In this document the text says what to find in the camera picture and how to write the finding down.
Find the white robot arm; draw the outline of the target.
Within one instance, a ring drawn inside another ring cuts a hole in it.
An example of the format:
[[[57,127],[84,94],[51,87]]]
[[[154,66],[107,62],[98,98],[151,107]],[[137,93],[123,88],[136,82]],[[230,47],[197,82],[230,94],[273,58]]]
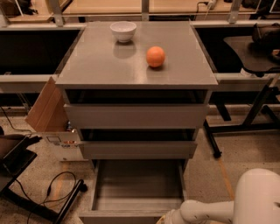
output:
[[[280,176],[265,169],[243,173],[232,201],[202,203],[186,200],[172,209],[163,224],[280,224]]]

